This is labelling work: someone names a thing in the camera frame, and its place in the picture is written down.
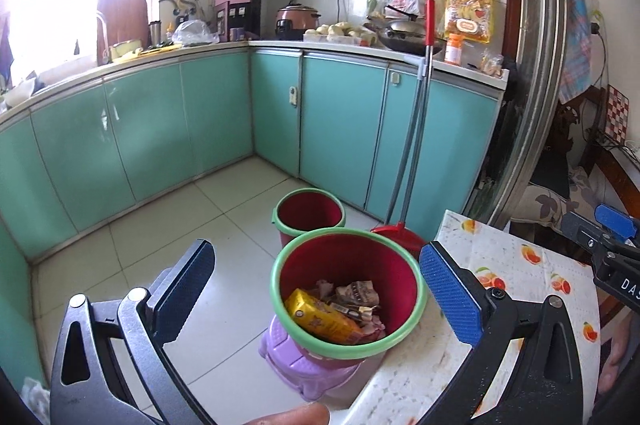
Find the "person left hand thumb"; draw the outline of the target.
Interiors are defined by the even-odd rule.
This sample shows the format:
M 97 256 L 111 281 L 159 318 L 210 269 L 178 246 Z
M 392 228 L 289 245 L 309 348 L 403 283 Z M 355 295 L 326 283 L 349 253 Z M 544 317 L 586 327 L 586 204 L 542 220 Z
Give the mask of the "person left hand thumb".
M 290 411 L 258 417 L 246 425 L 329 425 L 330 411 L 322 403 L 307 403 Z

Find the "person right hand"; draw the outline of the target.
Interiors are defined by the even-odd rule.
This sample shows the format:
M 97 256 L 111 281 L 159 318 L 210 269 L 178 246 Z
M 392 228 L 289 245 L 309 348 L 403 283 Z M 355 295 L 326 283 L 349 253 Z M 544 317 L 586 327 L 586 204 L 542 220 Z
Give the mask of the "person right hand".
M 612 344 L 608 359 L 606 359 L 600 374 L 598 394 L 604 395 L 615 385 L 616 379 L 629 363 L 639 347 L 639 315 L 630 312 L 623 319 L 612 337 Z

